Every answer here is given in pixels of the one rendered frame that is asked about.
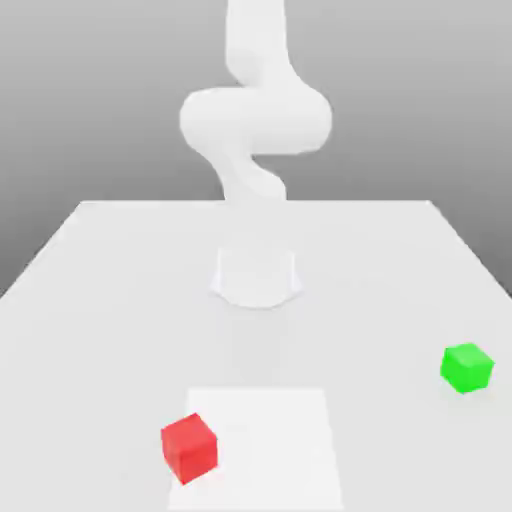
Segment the small green cube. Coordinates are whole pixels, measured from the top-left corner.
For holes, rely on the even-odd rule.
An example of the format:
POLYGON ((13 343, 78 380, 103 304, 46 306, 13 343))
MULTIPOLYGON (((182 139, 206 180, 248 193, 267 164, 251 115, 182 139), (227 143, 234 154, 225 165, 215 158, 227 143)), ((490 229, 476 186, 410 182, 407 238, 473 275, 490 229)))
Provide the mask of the small green cube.
POLYGON ((440 375, 460 394, 485 389, 495 361, 474 343, 444 349, 440 375))

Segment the small red cube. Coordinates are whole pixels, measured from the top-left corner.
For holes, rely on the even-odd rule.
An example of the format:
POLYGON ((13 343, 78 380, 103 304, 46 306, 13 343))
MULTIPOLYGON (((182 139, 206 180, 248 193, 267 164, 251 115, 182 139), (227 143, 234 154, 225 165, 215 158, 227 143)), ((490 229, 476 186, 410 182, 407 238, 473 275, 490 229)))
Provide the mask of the small red cube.
POLYGON ((218 439, 193 413, 161 429, 164 459, 182 485, 218 466, 218 439))

